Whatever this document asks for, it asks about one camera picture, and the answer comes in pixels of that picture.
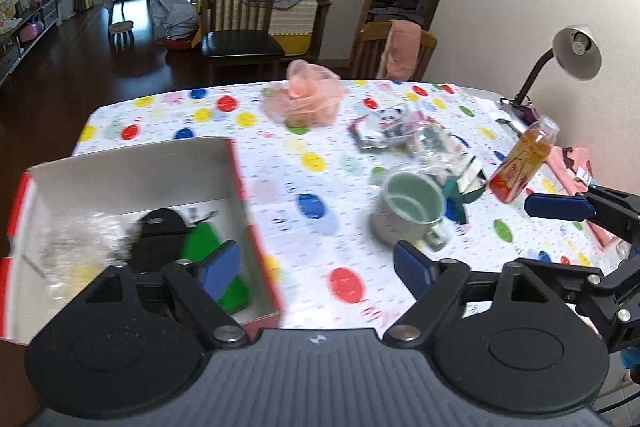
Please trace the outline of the orange drink bottle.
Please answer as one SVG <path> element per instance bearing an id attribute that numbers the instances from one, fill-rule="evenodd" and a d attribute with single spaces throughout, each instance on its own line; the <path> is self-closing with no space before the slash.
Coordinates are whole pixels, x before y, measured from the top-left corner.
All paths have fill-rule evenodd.
<path id="1" fill-rule="evenodd" d="M 510 204 L 518 198 L 547 160 L 560 128 L 542 115 L 520 136 L 506 159 L 488 181 L 488 188 L 500 202 Z"/>

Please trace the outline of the clear zip plastic bag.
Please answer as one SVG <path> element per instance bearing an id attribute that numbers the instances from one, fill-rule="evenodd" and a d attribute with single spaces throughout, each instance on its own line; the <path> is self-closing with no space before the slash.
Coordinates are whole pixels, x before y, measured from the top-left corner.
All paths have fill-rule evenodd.
<path id="1" fill-rule="evenodd" d="M 476 156 L 457 135 L 434 120 L 428 120 L 407 147 L 410 156 L 418 163 L 418 171 L 439 185 L 444 181 L 448 167 L 457 166 L 465 157 Z"/>

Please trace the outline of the clear bubble wrap sheet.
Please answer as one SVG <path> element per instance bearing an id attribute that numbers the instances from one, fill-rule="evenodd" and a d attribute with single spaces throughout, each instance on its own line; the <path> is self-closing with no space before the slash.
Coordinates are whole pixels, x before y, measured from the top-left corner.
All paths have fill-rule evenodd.
<path id="1" fill-rule="evenodd" d="M 113 262 L 126 265 L 140 233 L 136 220 L 109 213 L 55 218 L 44 229 L 40 255 L 52 298 L 68 303 Z"/>

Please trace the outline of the panda print wipes pack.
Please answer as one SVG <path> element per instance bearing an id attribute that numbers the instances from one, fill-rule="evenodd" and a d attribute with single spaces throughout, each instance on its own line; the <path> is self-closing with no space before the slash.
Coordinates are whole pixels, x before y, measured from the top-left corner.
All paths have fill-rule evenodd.
<path id="1" fill-rule="evenodd" d="M 407 145 L 425 127 L 421 112 L 413 112 L 408 104 L 375 109 L 355 119 L 349 126 L 350 135 L 359 150 L 386 150 Z"/>

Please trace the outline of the pink mesh bath loofah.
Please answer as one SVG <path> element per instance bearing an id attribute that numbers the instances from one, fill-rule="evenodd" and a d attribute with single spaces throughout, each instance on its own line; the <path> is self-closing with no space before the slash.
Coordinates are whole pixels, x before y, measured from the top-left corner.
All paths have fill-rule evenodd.
<path id="1" fill-rule="evenodd" d="M 304 60 L 288 65 L 285 83 L 268 89 L 262 113 L 274 122 L 306 128 L 331 126 L 346 94 L 340 76 Z"/>

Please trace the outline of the Christmas tree tote bag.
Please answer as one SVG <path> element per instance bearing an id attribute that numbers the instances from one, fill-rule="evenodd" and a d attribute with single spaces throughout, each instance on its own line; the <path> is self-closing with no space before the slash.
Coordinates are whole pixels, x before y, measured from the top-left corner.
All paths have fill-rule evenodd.
<path id="1" fill-rule="evenodd" d="M 446 202 L 445 216 L 458 225 L 466 225 L 469 221 L 466 206 L 480 199 L 486 188 L 487 176 L 476 156 L 465 157 L 457 166 L 448 167 L 440 184 Z"/>

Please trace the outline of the pink cloth on table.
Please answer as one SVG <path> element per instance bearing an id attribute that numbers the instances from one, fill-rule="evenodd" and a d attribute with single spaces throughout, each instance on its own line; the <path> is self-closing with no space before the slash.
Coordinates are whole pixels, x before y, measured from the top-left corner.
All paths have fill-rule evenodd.
<path id="1" fill-rule="evenodd" d="M 589 187 L 599 185 L 593 176 L 588 148 L 555 145 L 546 163 L 568 195 L 585 193 Z"/>

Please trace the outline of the green object in box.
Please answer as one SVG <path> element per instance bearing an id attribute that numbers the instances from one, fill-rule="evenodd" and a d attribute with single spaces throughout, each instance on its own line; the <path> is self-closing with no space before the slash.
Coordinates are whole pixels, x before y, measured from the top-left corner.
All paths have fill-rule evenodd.
<path id="1" fill-rule="evenodd" d="M 234 242 L 222 243 L 209 223 L 190 228 L 179 259 L 198 265 L 198 283 L 224 312 L 235 314 L 248 307 L 250 292 L 240 277 L 241 249 Z"/>

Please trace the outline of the pale green ceramic mug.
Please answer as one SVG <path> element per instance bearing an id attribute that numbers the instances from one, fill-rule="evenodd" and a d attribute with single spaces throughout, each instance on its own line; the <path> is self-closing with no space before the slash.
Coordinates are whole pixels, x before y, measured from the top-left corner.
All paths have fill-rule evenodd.
<path id="1" fill-rule="evenodd" d="M 397 170 L 382 182 L 370 225 L 373 235 L 388 246 L 405 239 L 441 251 L 450 239 L 444 228 L 445 213 L 445 196 L 432 178 Z"/>

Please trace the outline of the red and white cardboard box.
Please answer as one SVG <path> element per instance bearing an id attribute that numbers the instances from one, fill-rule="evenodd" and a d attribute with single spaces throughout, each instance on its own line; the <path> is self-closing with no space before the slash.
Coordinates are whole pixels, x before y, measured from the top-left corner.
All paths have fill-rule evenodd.
<path id="1" fill-rule="evenodd" d="M 23 174 L 6 229 L 11 252 L 1 261 L 2 338 L 26 345 L 51 320 L 54 299 L 41 253 L 55 218 L 97 212 L 139 218 L 158 208 L 210 213 L 218 236 L 242 251 L 250 304 L 235 320 L 250 335 L 280 324 L 282 305 L 250 224 L 236 147 L 224 138 L 196 138 L 65 158 Z"/>

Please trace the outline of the balloon print tablecloth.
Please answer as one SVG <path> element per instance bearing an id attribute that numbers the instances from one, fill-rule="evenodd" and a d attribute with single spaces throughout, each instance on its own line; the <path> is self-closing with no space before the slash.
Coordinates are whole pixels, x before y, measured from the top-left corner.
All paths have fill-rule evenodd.
<path id="1" fill-rule="evenodd" d="M 350 123 L 406 104 L 469 147 L 486 172 L 511 150 L 513 134 L 453 84 L 348 80 L 330 127 L 288 127 L 262 113 L 269 83 L 144 96 L 103 106 L 88 119 L 78 153 L 170 139 L 224 136 L 234 142 L 248 214 L 283 304 L 300 329 L 387 329 L 411 305 L 390 250 L 372 235 L 375 178 L 406 165 L 398 148 L 363 153 Z"/>

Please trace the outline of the grey desk lamp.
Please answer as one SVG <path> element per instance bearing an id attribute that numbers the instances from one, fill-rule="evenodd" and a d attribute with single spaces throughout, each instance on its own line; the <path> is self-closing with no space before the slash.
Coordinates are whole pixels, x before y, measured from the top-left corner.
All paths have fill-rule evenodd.
<path id="1" fill-rule="evenodd" d="M 577 80 L 596 78 L 602 67 L 602 54 L 591 28 L 572 25 L 558 31 L 552 39 L 551 48 L 538 58 L 514 98 L 500 98 L 500 105 L 507 107 L 514 117 L 525 124 L 533 124 L 540 119 L 528 95 L 544 66 L 552 61 Z"/>

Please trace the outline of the pink towel on chair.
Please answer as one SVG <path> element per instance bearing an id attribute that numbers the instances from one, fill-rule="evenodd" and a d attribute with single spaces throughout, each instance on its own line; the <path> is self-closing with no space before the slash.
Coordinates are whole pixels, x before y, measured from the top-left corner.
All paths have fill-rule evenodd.
<path id="1" fill-rule="evenodd" d="M 376 78 L 409 80 L 418 64 L 422 28 L 408 20 L 391 20 Z"/>

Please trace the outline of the wooden chair with pink towel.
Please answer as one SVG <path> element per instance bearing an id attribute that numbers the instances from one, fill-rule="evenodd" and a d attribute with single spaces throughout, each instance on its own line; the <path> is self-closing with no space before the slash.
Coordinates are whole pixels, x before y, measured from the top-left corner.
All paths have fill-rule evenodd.
<path id="1" fill-rule="evenodd" d="M 437 39 L 408 20 L 366 23 L 358 32 L 350 75 L 354 79 L 421 81 Z"/>

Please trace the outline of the small round wooden stool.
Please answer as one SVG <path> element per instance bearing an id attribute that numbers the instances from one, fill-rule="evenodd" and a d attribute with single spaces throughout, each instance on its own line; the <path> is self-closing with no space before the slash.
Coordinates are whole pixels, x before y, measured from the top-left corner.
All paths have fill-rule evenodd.
<path id="1" fill-rule="evenodd" d="M 113 50 L 129 49 L 134 46 L 134 22 L 122 20 L 107 28 L 108 43 Z"/>

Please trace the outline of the grey stuffed bag on floor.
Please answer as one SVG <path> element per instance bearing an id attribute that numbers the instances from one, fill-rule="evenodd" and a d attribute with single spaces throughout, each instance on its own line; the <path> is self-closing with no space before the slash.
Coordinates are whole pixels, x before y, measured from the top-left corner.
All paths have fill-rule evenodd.
<path id="1" fill-rule="evenodd" d="M 156 41 L 190 39 L 198 30 L 198 12 L 186 0 L 149 0 L 149 13 Z"/>

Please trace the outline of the wooden chair with black seat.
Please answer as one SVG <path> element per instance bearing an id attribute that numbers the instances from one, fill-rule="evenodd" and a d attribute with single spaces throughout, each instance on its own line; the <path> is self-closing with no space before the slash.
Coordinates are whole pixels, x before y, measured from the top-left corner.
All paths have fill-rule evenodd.
<path id="1" fill-rule="evenodd" d="M 269 33 L 274 0 L 200 0 L 201 50 L 209 75 L 252 68 L 277 76 L 284 49 Z"/>

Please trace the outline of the low TV console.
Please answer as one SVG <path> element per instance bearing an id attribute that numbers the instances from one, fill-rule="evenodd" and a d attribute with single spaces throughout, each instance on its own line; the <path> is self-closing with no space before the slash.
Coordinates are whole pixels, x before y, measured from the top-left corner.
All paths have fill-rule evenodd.
<path id="1" fill-rule="evenodd" d="M 18 24 L 1 36 L 0 82 L 4 83 L 29 51 L 61 20 L 61 0 L 43 0 L 23 13 Z"/>

